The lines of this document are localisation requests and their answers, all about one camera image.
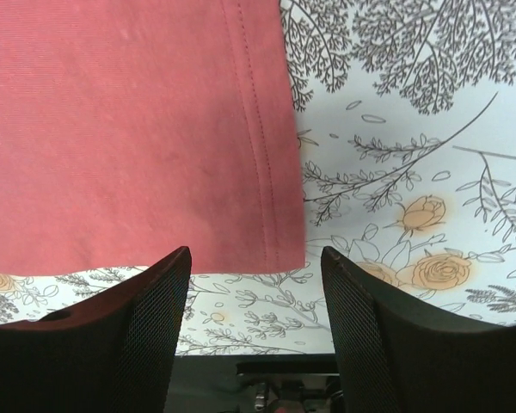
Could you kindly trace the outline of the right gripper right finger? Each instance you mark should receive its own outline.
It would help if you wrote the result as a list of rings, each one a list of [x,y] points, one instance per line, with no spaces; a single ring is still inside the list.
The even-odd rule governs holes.
[[[430,305],[330,247],[321,272],[347,411],[516,412],[516,325]]]

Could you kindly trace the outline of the pink t shirt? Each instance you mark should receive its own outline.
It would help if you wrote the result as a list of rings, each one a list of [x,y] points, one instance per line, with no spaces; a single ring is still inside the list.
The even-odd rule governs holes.
[[[0,1],[0,273],[304,265],[275,1]]]

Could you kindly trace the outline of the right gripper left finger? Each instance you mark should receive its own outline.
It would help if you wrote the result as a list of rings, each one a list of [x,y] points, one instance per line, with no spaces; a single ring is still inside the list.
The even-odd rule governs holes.
[[[0,325],[0,412],[164,411],[191,267],[180,247],[90,299]]]

